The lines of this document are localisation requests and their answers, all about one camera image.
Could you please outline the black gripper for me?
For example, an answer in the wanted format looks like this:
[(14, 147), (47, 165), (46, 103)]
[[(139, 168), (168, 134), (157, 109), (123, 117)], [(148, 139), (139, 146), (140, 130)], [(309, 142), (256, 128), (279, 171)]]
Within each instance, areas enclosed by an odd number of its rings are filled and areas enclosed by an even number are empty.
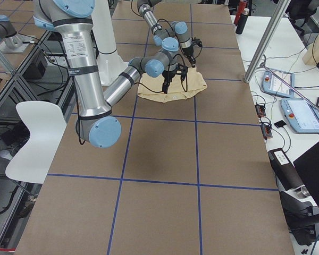
[(162, 92), (167, 94), (169, 86), (172, 82), (172, 79), (176, 75), (180, 75), (180, 80), (184, 81), (187, 77), (188, 67), (180, 63), (170, 65), (167, 69), (163, 71), (164, 82), (162, 84)]
[(203, 44), (199, 38), (189, 38), (187, 41), (180, 43), (181, 49), (185, 57), (187, 57), (192, 67), (196, 67), (196, 59), (194, 57), (194, 46), (202, 48)]

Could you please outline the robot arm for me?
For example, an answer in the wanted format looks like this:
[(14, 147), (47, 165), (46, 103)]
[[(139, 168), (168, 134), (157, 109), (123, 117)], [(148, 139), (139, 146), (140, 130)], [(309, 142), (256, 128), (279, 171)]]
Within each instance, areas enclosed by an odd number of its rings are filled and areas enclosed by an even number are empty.
[(187, 26), (175, 21), (171, 31), (163, 32), (153, 14), (155, 4), (139, 1), (137, 11), (150, 26), (159, 51), (124, 62), (117, 53), (107, 1), (34, 1), (35, 25), (62, 37), (69, 76), (75, 84), (75, 130), (80, 143), (108, 148), (118, 141), (121, 124), (112, 108), (144, 74), (163, 76), (163, 93), (167, 93), (176, 75), (183, 86), (187, 85), (184, 57), (194, 61)]
[(137, 1), (137, 11), (139, 15), (148, 24), (153, 40), (157, 46), (160, 46), (167, 37), (176, 37), (179, 47), (184, 57), (189, 61), (192, 67), (196, 66), (196, 57), (194, 56), (194, 46), (202, 48), (203, 44), (199, 38), (193, 38), (188, 30), (188, 25), (184, 21), (173, 21), (169, 23), (164, 19), (157, 19), (152, 7), (161, 1)]

